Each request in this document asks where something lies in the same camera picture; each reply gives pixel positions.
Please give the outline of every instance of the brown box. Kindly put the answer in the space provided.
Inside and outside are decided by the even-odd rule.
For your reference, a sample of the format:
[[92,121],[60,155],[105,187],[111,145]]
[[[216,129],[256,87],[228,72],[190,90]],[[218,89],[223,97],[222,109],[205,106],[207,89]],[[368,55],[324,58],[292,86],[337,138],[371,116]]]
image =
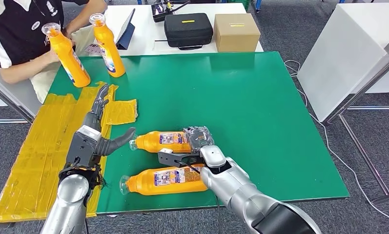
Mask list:
[[219,52],[254,52],[260,37],[251,14],[216,14],[214,32]]

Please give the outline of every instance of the person's hand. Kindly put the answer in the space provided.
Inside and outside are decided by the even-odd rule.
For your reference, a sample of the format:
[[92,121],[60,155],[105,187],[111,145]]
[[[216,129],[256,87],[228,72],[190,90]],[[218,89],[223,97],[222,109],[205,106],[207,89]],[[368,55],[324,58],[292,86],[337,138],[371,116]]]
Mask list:
[[59,62],[59,57],[53,49],[50,49],[44,54],[49,63]]

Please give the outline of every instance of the black polo shirt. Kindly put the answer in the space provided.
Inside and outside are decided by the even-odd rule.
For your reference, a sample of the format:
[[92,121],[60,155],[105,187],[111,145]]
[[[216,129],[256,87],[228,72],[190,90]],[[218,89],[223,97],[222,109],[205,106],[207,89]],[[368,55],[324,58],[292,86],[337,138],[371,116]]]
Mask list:
[[78,5],[89,0],[0,0],[0,67],[28,62],[49,51],[42,26],[63,25],[62,1]]

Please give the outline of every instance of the black case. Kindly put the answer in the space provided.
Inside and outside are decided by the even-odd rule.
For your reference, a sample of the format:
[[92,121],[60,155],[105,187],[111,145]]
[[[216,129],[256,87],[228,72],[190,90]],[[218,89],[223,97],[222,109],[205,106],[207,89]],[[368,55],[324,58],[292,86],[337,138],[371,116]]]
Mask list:
[[168,15],[164,31],[170,47],[202,46],[211,42],[213,28],[205,13]]

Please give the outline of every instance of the floor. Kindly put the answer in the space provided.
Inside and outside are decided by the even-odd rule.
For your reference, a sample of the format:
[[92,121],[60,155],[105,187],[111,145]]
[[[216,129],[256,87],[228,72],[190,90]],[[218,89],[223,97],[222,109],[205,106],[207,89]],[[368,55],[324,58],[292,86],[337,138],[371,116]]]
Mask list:
[[[113,0],[113,4],[135,4],[131,0]],[[261,43],[266,51],[279,51],[284,60],[303,62],[311,50],[337,0],[265,0],[259,14],[249,8],[262,33]],[[66,18],[71,19],[80,10],[66,6]],[[360,101],[368,104],[389,104],[389,95],[365,95]],[[7,107],[0,107],[0,117],[15,114]],[[389,111],[347,111],[347,121],[358,136],[366,152],[375,163],[389,187]],[[323,129],[317,124],[325,140]],[[29,130],[28,125],[0,125],[0,192]],[[343,124],[337,120],[327,126],[329,144],[358,174],[362,188],[370,198],[382,194],[378,183],[366,167],[352,143]],[[350,197],[342,200],[300,202],[300,206],[318,224],[324,234],[389,234],[389,219],[367,204],[356,185],[353,174],[335,157],[332,157]],[[389,202],[378,206],[389,214]],[[43,221],[17,223],[10,229],[0,229],[0,234],[38,233]],[[196,210],[162,213],[99,216],[89,219],[91,234],[216,234],[216,210]],[[221,210],[222,233],[244,234],[246,230],[233,213]]]

